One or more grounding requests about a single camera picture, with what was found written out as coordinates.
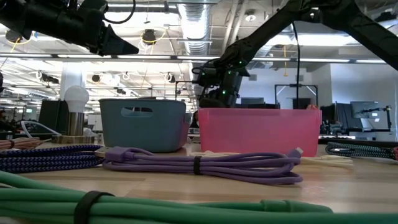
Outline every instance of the desk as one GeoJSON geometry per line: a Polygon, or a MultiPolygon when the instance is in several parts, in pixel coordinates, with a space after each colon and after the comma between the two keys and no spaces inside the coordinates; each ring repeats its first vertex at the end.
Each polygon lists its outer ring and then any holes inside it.
{"type": "MultiPolygon", "coordinates": [[[[197,144],[186,145],[173,154],[186,155],[188,151],[198,151],[199,147],[197,144]]],[[[324,146],[318,147],[318,153],[324,154],[324,146]]],[[[71,189],[109,192],[120,197],[183,203],[286,199],[326,205],[335,212],[398,212],[398,166],[361,159],[354,163],[355,168],[351,170],[297,166],[294,172],[302,175],[304,181],[282,187],[189,174],[115,172],[101,167],[23,176],[71,189]]]]}

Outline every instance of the bin handle cutout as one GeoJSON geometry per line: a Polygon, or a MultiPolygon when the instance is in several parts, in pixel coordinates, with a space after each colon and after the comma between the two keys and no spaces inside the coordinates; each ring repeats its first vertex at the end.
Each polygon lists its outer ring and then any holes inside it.
{"type": "Polygon", "coordinates": [[[121,110],[123,117],[127,118],[150,118],[154,112],[150,108],[146,107],[123,107],[121,110]]]}

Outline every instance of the blue plastic bin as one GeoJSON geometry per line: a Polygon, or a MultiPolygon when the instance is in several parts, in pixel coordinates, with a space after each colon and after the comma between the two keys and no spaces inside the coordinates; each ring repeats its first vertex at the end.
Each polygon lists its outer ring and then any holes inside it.
{"type": "Polygon", "coordinates": [[[185,103],[174,100],[102,99],[104,144],[174,152],[187,141],[185,103]]]}

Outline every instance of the lamp base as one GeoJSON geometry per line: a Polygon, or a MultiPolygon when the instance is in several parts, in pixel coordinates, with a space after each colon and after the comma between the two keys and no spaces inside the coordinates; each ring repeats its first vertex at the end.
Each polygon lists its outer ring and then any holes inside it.
{"type": "Polygon", "coordinates": [[[57,144],[94,144],[94,136],[54,136],[52,143],[57,144]]]}

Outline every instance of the pink plastic bin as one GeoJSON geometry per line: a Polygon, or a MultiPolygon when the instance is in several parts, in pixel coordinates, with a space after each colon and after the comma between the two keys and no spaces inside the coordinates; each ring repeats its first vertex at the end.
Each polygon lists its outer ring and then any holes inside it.
{"type": "Polygon", "coordinates": [[[300,147],[303,156],[317,153],[320,110],[199,110],[201,151],[279,152],[300,147]]]}

